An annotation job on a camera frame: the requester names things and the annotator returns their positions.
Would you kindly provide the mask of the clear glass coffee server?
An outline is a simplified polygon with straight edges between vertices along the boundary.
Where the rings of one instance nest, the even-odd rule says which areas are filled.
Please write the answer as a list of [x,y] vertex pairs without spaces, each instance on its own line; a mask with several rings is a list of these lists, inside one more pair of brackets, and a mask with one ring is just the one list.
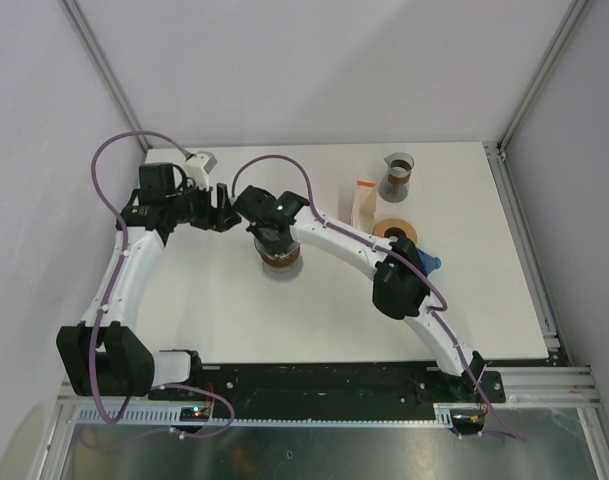
[[271,280],[279,282],[288,282],[297,278],[303,269],[301,262],[296,262],[288,266],[275,267],[267,263],[262,264],[262,270],[265,276]]

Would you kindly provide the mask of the coffee filter paper pack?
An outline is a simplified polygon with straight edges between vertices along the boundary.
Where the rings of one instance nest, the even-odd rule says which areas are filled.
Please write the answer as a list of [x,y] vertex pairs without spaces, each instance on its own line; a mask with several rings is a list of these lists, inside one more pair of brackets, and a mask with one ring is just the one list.
[[357,230],[370,234],[375,224],[376,205],[376,184],[367,181],[357,181],[353,196],[350,225]]

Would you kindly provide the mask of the blue plastic dripper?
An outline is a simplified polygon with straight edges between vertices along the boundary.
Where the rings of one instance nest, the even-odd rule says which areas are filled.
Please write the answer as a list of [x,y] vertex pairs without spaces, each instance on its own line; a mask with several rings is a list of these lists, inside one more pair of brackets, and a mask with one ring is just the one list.
[[439,270],[442,266],[442,261],[437,256],[432,256],[422,249],[417,249],[418,255],[422,262],[425,275],[429,276],[432,272]]

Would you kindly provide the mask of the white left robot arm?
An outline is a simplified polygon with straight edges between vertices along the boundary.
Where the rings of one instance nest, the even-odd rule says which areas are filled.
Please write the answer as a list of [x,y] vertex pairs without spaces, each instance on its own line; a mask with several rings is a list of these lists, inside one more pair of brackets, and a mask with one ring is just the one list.
[[226,185],[212,185],[216,164],[208,152],[181,164],[139,169],[139,185],[117,211],[113,254],[80,322],[62,327],[57,349],[74,392],[83,397],[143,397],[163,384],[181,398],[205,387],[197,352],[150,351],[136,334],[140,303],[154,265],[179,225],[225,232],[240,223]]

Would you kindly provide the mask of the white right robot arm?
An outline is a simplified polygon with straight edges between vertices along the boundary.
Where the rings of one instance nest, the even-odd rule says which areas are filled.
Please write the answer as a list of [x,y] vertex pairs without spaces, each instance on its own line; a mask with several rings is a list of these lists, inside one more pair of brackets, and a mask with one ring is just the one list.
[[433,260],[412,240],[394,241],[359,231],[316,210],[293,192],[276,198],[249,186],[233,209],[248,222],[255,248],[267,274],[294,276],[302,264],[301,247],[308,245],[344,261],[372,281],[372,303],[385,316],[406,323],[433,354],[445,376],[447,393],[468,401],[481,389],[481,355],[458,339],[439,316],[446,301],[429,281]]

